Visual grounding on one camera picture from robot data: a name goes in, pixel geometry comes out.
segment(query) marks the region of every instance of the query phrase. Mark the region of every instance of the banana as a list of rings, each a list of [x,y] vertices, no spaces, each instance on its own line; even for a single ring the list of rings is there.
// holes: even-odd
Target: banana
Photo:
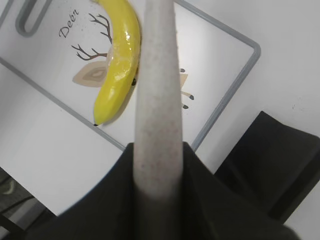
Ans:
[[[112,59],[94,103],[97,126],[116,115],[130,90],[138,68],[141,36],[136,13],[127,0],[93,1],[105,9],[113,28]]]

